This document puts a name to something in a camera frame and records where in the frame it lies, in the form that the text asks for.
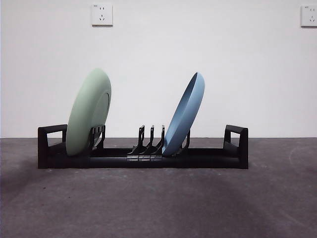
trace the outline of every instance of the blue plate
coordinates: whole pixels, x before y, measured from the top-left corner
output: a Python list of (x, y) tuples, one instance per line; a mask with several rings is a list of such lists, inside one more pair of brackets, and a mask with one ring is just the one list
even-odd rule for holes
[(170, 156), (179, 150), (195, 120), (204, 96), (204, 90), (203, 76), (200, 73), (195, 73), (169, 124), (162, 149), (163, 155)]

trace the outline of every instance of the white wall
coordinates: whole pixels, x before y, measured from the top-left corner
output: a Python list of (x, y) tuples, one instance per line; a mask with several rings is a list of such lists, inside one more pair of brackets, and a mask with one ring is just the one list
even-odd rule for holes
[(85, 76), (107, 72), (107, 136), (167, 127), (192, 75), (205, 96), (192, 136), (317, 136), (317, 29), (311, 0), (113, 0), (112, 28), (90, 25), (93, 0), (1, 1), (1, 137), (67, 123)]

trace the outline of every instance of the electrical outlet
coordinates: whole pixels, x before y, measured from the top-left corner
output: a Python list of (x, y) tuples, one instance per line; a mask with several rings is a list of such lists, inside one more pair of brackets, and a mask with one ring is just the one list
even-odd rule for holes
[(317, 27), (317, 5), (301, 7), (301, 26)]
[(94, 4), (91, 6), (91, 24), (93, 26), (112, 26), (112, 5)]

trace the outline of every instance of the sage green plate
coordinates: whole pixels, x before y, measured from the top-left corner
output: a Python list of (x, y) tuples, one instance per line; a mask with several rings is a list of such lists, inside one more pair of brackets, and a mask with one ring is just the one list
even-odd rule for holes
[(111, 83), (101, 69), (94, 69), (85, 79), (70, 113), (66, 151), (77, 155), (89, 146), (91, 127), (104, 125), (111, 101)]

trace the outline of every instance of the gray floor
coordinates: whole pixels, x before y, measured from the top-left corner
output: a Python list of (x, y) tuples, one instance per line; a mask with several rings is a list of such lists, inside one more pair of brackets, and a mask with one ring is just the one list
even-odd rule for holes
[(1, 140), (2, 238), (317, 237), (317, 138), (250, 139), (248, 170), (38, 170), (36, 143)]

